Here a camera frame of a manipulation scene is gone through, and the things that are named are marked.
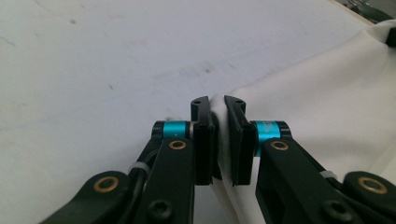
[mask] screw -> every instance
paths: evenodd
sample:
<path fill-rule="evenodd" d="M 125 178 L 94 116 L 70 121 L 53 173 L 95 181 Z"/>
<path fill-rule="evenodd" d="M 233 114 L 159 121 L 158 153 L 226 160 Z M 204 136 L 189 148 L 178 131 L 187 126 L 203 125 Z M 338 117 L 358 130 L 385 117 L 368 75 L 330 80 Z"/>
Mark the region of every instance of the screw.
<path fill-rule="evenodd" d="M 153 223 L 165 223 L 173 214 L 172 204 L 165 200 L 157 200 L 148 206 L 147 216 Z"/>
<path fill-rule="evenodd" d="M 353 215 L 348 209 L 338 201 L 329 200 L 322 204 L 322 209 L 327 217 L 336 223 L 350 223 L 353 221 Z"/>

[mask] white surface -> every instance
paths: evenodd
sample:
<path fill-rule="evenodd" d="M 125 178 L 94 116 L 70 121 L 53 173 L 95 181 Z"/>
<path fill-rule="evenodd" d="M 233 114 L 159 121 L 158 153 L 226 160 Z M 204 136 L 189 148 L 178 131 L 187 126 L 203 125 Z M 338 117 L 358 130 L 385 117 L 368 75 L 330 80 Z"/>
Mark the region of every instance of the white surface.
<path fill-rule="evenodd" d="M 390 27 L 396 21 L 368 27 L 337 48 L 229 94 L 247 103 L 248 120 L 285 120 L 293 138 L 339 181 L 367 171 L 396 184 L 396 49 L 385 44 Z M 211 107 L 220 123 L 222 196 L 233 204 L 233 219 L 263 223 L 255 185 L 233 187 L 223 96 Z M 256 158 L 251 183 L 259 164 Z"/>
<path fill-rule="evenodd" d="M 0 222 L 37 223 L 126 172 L 158 119 L 365 27 L 325 0 L 11 1 L 0 7 Z M 198 188 L 195 223 L 228 223 Z"/>

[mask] white fabric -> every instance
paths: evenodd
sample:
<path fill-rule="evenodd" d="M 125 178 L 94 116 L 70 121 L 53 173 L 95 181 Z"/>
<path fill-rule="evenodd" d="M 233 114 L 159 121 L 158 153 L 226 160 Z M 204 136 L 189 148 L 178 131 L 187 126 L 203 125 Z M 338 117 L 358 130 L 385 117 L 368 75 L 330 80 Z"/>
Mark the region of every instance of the white fabric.
<path fill-rule="evenodd" d="M 295 140 L 340 181 L 363 170 L 396 183 L 396 49 L 384 44 L 390 27 L 396 21 L 366 28 L 335 49 L 228 94 L 247 103 L 249 120 L 285 120 Z M 264 223 L 254 195 L 259 160 L 252 184 L 233 187 L 223 96 L 211 106 L 220 123 L 223 186 L 217 188 L 227 192 L 239 223 Z"/>

